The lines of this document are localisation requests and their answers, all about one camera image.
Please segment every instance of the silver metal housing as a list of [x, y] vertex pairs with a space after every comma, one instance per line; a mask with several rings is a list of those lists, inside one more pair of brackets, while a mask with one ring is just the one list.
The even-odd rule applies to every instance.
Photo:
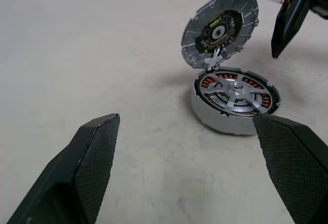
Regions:
[[[220, 102], [211, 98], [212, 94]], [[266, 79], [236, 68], [201, 72], [191, 96], [192, 108], [204, 124], [236, 135], [255, 135], [252, 116], [256, 112], [275, 113], [280, 101], [279, 93]]]
[[[227, 10], [233, 10], [241, 14], [242, 26], [232, 43], [218, 49], [216, 55], [212, 53], [200, 53], [196, 49], [195, 40], [202, 34], [204, 26], [214, 16]], [[254, 28], [258, 25], [257, 0], [211, 0], [201, 7], [194, 18], [188, 22], [181, 40], [182, 55], [185, 61], [195, 69], [208, 69], [216, 67], [229, 59], [236, 52], [243, 49], [243, 45], [251, 37]]]

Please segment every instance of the metal rotor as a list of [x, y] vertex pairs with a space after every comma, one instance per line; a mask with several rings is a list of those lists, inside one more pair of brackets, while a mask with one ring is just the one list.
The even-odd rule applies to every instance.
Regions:
[[203, 99], [225, 114], [270, 113], [280, 101], [278, 92], [251, 72], [214, 71], [204, 74], [197, 85]]

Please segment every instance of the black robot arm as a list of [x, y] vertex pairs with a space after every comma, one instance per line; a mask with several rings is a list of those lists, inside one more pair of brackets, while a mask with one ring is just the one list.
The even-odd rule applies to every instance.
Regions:
[[295, 224], [328, 223], [328, 147], [307, 126], [253, 117], [269, 176]]
[[277, 58], [292, 40], [309, 10], [328, 19], [328, 0], [285, 0], [283, 2], [271, 40], [272, 57]]

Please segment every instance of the white table surface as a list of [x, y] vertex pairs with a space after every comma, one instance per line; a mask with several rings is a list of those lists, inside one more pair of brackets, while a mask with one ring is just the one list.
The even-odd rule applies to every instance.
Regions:
[[[208, 0], [0, 1], [0, 223], [45, 165], [89, 120], [121, 124], [97, 223], [293, 223], [256, 136], [215, 133], [193, 115], [198, 70], [180, 54], [189, 18]], [[279, 4], [223, 65], [261, 74], [281, 116], [328, 141], [328, 24], [310, 14], [279, 59]]]

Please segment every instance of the round metal casing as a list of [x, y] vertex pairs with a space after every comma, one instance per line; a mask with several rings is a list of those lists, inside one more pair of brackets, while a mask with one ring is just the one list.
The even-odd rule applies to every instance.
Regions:
[[280, 101], [266, 79], [236, 68], [201, 72], [191, 96], [192, 108], [204, 124], [236, 135], [255, 135], [253, 115], [275, 113]]
[[195, 69], [217, 67], [251, 37], [258, 25], [257, 0], [211, 0], [188, 22], [182, 55]]

